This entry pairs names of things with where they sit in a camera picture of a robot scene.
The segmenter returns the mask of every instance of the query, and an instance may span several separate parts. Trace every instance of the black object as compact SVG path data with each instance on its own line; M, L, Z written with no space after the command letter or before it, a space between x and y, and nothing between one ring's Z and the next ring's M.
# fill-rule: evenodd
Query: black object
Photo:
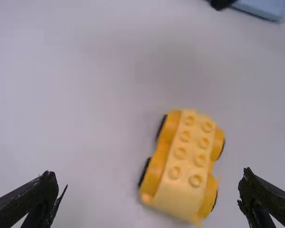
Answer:
M237 0L210 0L210 5L217 11L223 10L231 6Z
M251 228L275 228L269 214L285 226L285 191L256 176L251 169L244 169L238 184L240 210L247 217Z
M164 125L164 123L165 123L165 121L166 121L166 118L167 118L167 115L165 114L165 115L163 116L163 118L162 118L162 120L161 120L161 124L160 124L160 126L159 126L159 128L158 128L158 130L157 130L157 133L156 133L156 141L158 140L158 137L160 136L160 133L161 133L162 127L163 127L163 125Z
M58 196L58 184L54 172L22 185L0 198L0 228L10 228L26 214L21 228L49 228L56 216L59 204L67 190Z
M146 171L147 171L147 168L148 168L148 166L149 166L150 160L151 160L151 157L147 159L147 161L146 161L146 163L145 163L145 165L144 165L144 168L143 168L141 177L140 177L139 182L138 182L138 188L140 188L141 185L142 185L142 181L143 181L143 179L144 179L144 175L146 174Z
M217 203L217 199L218 199L218 191L217 191L217 195L216 195L216 197L215 197L215 201L214 201L214 204L213 204L213 207L212 207L211 212L213 211L213 209L214 209L214 207L215 207L215 205L216 205L216 203Z

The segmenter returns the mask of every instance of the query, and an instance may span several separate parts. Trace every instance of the toy car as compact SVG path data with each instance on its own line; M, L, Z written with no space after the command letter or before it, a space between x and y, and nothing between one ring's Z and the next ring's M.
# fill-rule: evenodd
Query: toy car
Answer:
M209 116L193 109L169 112L138 184L141 201L193 224L203 221L216 204L212 169L224 145L223 130Z

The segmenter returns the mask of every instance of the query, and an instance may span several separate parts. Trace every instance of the white surface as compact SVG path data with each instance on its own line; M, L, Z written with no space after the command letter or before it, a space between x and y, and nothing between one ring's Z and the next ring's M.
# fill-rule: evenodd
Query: white surface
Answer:
M136 198L163 112L183 107L227 135L205 227L247 228L243 168L285 190L285 24L200 0L0 0L0 196L55 171L54 228L188 227Z

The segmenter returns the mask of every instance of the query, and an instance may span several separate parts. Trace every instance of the blue block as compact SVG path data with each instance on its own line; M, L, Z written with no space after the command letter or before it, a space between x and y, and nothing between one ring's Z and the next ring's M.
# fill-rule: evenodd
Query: blue block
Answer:
M271 21L285 21L285 0L237 0L232 7Z

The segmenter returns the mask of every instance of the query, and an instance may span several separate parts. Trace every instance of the yellow lego duplo brick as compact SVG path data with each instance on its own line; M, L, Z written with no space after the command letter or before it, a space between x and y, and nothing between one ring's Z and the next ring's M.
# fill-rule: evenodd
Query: yellow lego duplo brick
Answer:
M191 223L203 220L215 205L218 184L211 173L223 145L224 132L209 116L169 112L140 181L142 202Z

